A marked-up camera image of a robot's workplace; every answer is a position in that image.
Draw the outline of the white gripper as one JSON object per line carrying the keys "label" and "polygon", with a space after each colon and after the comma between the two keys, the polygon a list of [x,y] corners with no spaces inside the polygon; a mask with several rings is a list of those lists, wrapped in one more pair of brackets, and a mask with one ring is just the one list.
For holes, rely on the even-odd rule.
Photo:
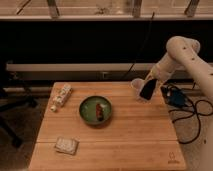
{"label": "white gripper", "polygon": [[148,75],[145,78],[145,82],[151,81],[156,79],[157,85],[161,86],[163,85],[169,78],[171,77],[171,74],[167,71],[164,71],[161,69],[158,65],[154,65]]}

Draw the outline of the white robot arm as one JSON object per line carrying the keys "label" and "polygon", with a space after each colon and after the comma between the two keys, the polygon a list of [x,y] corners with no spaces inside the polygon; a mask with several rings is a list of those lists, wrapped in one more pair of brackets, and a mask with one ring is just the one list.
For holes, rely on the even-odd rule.
{"label": "white robot arm", "polygon": [[146,76],[139,96],[150,100],[154,92],[182,65],[213,102],[213,67],[198,56],[199,51],[200,43],[197,40],[182,36],[171,37],[166,43],[166,54]]}

